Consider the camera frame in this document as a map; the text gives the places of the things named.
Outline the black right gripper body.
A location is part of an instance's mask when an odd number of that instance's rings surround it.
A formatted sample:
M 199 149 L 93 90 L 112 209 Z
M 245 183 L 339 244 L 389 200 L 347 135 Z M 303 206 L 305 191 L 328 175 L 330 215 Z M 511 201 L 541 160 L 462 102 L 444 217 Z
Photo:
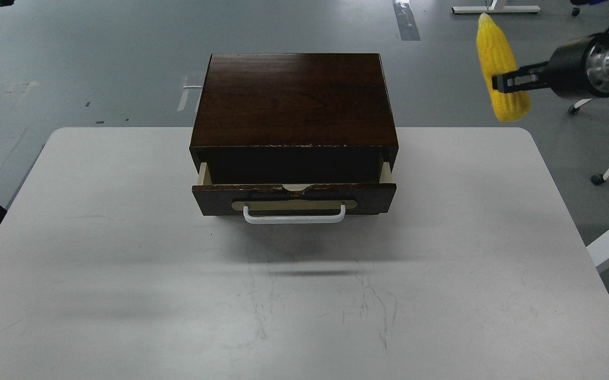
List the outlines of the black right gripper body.
M 587 74 L 593 48 L 603 46 L 608 46 L 606 34 L 592 34 L 559 46 L 539 73 L 539 87 L 548 88 L 563 99 L 608 97 L 606 91 L 592 84 Z

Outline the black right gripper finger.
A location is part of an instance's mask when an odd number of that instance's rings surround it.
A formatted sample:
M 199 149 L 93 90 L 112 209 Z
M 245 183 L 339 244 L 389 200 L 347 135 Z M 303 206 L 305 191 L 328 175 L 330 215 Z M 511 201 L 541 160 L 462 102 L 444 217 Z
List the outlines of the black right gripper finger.
M 525 65 L 519 69 L 492 76 L 492 89 L 500 93 L 519 93 L 548 87 L 547 62 Z

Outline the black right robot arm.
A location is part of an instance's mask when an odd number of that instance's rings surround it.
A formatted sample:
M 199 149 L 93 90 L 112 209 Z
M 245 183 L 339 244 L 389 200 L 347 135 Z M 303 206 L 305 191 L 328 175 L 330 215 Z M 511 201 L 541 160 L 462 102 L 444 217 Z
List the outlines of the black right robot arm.
M 546 62 L 484 77 L 498 93 L 548 88 L 564 99 L 609 97 L 609 29 L 558 46 Z

